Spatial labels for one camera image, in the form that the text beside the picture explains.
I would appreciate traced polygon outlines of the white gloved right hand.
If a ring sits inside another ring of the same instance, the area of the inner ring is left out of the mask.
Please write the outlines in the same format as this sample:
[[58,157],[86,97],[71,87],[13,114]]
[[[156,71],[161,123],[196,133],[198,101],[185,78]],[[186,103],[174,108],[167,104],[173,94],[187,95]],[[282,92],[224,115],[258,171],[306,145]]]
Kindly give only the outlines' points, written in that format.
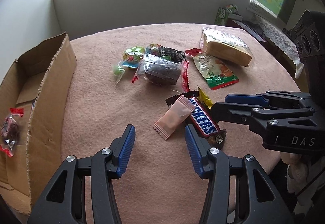
[[312,197],[324,187],[324,156],[282,152],[281,159],[288,165],[286,173],[288,192],[297,197],[294,213],[306,214],[314,206]]

